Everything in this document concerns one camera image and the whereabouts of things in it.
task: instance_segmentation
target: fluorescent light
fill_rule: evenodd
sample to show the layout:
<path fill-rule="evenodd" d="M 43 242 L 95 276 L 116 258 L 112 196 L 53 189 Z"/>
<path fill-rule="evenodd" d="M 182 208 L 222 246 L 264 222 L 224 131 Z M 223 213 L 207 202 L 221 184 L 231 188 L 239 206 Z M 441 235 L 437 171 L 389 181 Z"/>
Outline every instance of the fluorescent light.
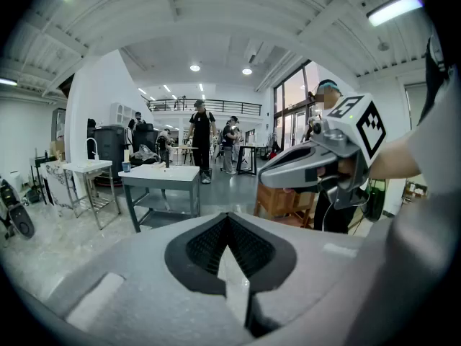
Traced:
<path fill-rule="evenodd" d="M 376 27 L 392 18 L 421 8 L 422 6 L 423 4 L 419 0 L 391 0 L 372 10 L 367 14 L 367 17 L 371 24 Z"/>
<path fill-rule="evenodd" d="M 12 79 L 0 78 L 0 84 L 9 84 L 10 86 L 17 86 L 17 82 Z"/>

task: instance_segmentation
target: cardboard box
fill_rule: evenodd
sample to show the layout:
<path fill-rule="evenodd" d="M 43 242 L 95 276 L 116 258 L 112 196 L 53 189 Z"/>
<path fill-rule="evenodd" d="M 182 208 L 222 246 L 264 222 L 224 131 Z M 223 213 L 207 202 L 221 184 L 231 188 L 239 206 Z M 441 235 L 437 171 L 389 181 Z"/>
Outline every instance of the cardboard box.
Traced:
<path fill-rule="evenodd" d="M 64 159 L 64 153 L 66 149 L 64 147 L 64 141 L 51 141 L 50 143 L 50 154 L 54 155 L 54 157 L 59 160 L 59 153 L 63 155 Z"/>

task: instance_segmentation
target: faucet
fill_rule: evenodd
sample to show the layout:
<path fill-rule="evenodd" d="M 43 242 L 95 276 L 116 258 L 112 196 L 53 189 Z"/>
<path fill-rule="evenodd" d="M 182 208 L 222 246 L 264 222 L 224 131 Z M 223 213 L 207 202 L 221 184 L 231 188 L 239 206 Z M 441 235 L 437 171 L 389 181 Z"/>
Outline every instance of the faucet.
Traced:
<path fill-rule="evenodd" d="M 95 140 L 94 138 L 88 137 L 88 138 L 85 140 L 85 146 L 86 146 L 86 143 L 88 142 L 88 140 L 93 140 L 93 141 L 94 141 L 94 146 L 95 146 L 96 152 L 92 151 L 92 153 L 94 154 L 94 160 L 99 160 L 98 143 L 96 142 L 96 140 Z"/>

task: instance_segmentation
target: sink basin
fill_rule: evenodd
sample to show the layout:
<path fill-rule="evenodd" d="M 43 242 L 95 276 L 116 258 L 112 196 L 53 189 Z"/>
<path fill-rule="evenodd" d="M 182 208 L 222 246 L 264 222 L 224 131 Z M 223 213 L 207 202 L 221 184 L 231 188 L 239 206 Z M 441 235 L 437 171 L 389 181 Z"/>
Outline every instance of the sink basin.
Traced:
<path fill-rule="evenodd" d="M 71 170 L 77 173 L 89 173 L 94 172 L 101 168 L 107 168 L 112 165 L 112 160 L 86 160 L 78 161 L 76 163 L 67 163 L 63 165 L 66 170 Z"/>

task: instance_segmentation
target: blue cup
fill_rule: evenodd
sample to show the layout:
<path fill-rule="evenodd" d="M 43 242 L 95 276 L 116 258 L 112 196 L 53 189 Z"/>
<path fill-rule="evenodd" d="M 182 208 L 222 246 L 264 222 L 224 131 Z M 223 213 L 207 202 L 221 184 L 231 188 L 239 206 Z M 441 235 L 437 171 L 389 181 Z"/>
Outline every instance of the blue cup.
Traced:
<path fill-rule="evenodd" d="M 131 163 L 129 161 L 124 161 L 122 163 L 122 168 L 125 173 L 128 173 L 131 170 Z"/>

